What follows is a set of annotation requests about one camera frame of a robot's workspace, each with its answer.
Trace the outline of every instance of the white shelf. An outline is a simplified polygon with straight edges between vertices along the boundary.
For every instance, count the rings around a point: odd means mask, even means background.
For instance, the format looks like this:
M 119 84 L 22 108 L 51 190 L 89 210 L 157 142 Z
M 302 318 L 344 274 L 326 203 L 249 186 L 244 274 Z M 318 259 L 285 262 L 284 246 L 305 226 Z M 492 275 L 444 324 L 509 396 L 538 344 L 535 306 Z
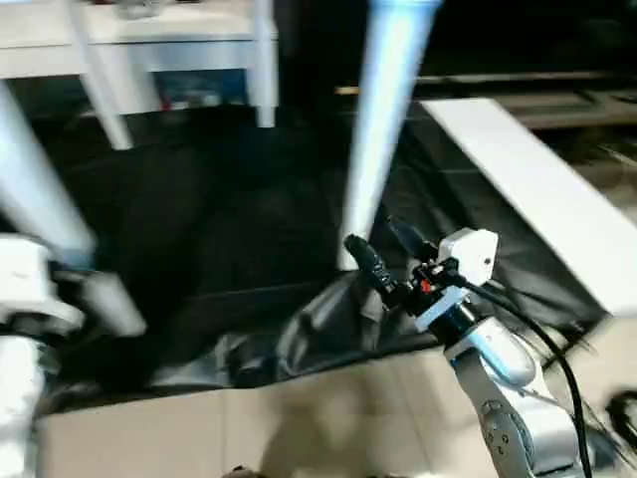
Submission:
M 69 27 L 60 8 L 57 0 L 0 5 L 0 49 L 70 45 Z M 94 44 L 252 40 L 251 10 L 249 0 L 207 0 L 168 4 L 158 16 L 123 20 L 112 5 L 82 5 Z M 276 39 L 272 21 L 268 27 Z

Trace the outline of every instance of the beige floor tile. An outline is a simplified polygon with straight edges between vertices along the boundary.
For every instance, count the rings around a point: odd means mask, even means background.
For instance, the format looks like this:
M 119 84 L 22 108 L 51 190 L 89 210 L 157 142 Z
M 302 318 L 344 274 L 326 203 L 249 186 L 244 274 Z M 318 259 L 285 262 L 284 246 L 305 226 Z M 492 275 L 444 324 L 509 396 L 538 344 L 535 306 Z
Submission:
M 273 478 L 351 477 L 429 471 L 402 415 L 228 415 L 226 464 Z
M 218 392 L 105 406 L 46 419 L 49 478 L 214 478 L 223 470 Z
M 433 473 L 453 478 L 496 477 L 471 401 L 442 350 L 391 360 Z
M 227 390 L 228 413 L 259 415 L 408 414 L 385 361 L 317 373 L 249 390 Z
M 387 360 L 255 390 L 228 390 L 226 464 L 275 478 L 428 471 Z

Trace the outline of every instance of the white panel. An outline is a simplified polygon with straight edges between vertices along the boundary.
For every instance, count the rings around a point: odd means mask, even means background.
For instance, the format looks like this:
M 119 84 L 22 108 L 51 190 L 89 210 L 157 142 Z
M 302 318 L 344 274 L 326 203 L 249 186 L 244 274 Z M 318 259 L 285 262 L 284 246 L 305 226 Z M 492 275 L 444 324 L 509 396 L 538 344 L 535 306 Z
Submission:
M 79 75 L 82 64 L 71 45 L 0 49 L 0 78 Z
M 606 311 L 637 313 L 637 228 L 620 211 L 496 102 L 422 105 Z
M 250 45 L 250 42 L 177 42 L 131 47 L 141 49 L 135 52 L 151 72 L 185 72 L 247 68 Z

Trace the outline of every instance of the table leg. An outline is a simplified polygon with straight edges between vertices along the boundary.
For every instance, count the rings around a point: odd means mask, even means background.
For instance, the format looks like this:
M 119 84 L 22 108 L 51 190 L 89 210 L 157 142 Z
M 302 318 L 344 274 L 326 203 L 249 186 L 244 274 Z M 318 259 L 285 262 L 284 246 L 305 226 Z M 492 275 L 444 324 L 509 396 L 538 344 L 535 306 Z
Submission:
M 254 0 L 254 48 L 249 74 L 259 127 L 274 127 L 278 102 L 277 44 L 273 38 L 272 19 L 272 0 Z
M 63 0 L 65 14 L 71 29 L 72 45 L 84 64 L 81 75 L 93 108 L 96 110 L 106 136 L 113 149 L 130 149 L 132 141 L 126 123 L 118 113 L 114 94 L 104 66 L 91 45 L 77 0 Z

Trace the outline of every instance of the white table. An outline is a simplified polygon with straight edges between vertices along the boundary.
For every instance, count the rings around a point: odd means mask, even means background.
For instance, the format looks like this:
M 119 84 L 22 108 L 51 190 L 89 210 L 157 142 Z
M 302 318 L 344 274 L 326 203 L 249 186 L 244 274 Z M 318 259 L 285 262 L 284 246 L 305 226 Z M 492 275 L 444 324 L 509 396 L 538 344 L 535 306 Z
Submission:
M 0 79 L 83 75 L 103 123 L 104 115 L 117 122 L 118 115 L 159 110 L 151 73 L 230 69 L 247 70 L 258 124 L 273 126 L 278 68 L 271 0 L 169 4 L 156 17 L 134 21 L 120 19 L 110 5 L 69 0 L 0 5 Z M 101 114 L 95 96 L 105 92 Z

